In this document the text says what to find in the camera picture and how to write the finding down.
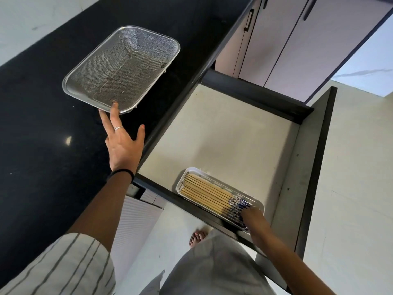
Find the foot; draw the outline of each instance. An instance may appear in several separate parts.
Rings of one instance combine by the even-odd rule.
[[[192,234],[192,236],[190,238],[190,242],[188,243],[188,245],[190,246],[190,248],[193,248],[199,242],[201,242],[203,239],[205,239],[206,236],[207,236],[207,233],[202,232],[202,231],[196,231],[196,232],[194,232]]]

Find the mesh basket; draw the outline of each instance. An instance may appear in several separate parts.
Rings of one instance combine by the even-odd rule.
[[[135,26],[117,29],[63,80],[67,94],[109,112],[130,112],[180,51],[170,37]]]

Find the black bracelet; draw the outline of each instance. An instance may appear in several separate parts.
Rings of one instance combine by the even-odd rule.
[[[119,173],[119,172],[127,172],[127,173],[129,173],[131,175],[131,182],[134,181],[135,175],[129,169],[118,169],[116,171],[113,171],[112,173],[109,174],[109,176],[106,179],[106,181],[108,181],[109,178],[111,178],[114,174]]]

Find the striped shirt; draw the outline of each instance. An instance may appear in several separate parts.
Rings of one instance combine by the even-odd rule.
[[[90,236],[70,233],[52,243],[0,295],[111,295],[115,284],[106,248]]]

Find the open drawer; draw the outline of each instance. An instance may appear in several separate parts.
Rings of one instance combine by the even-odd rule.
[[[214,89],[202,84],[195,88],[141,166],[136,182],[256,249],[249,234],[176,193],[184,170],[199,168],[261,201],[275,234],[302,258],[336,88],[309,108],[241,80],[212,75],[213,81],[202,83]],[[256,261],[265,274],[286,288],[258,252]]]

